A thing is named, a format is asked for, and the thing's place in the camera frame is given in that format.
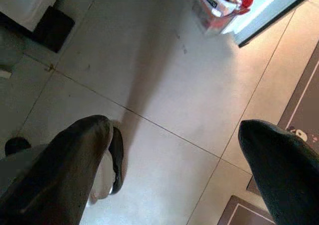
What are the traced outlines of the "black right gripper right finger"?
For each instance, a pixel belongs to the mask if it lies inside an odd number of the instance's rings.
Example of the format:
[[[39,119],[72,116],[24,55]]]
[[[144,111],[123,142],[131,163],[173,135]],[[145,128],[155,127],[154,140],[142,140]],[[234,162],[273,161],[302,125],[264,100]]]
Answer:
[[[319,156],[301,138],[267,121],[243,120],[240,148],[278,225],[319,223]]]

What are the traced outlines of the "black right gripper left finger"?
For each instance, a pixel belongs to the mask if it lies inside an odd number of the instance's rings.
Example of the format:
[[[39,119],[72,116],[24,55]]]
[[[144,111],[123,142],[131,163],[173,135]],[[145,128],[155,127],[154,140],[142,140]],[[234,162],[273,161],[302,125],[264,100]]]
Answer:
[[[111,139],[103,115],[82,118],[38,145],[0,161],[3,225],[80,223],[102,157]]]

